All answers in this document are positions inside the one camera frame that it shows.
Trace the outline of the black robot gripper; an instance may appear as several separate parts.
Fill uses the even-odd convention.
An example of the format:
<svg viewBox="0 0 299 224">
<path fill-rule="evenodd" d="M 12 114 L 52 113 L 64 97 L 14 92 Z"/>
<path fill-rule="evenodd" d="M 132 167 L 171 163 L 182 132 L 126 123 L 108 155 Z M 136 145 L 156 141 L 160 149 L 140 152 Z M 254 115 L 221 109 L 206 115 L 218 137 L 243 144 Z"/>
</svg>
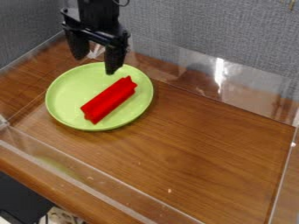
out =
<svg viewBox="0 0 299 224">
<path fill-rule="evenodd" d="M 106 47 L 106 72 L 112 75 L 123 66 L 127 56 L 128 31 L 119 23 L 120 8 L 128 6 L 130 0 L 75 0 L 76 6 L 66 6 L 63 30 L 70 51 L 76 60 L 90 53 L 90 41 Z"/>
</svg>

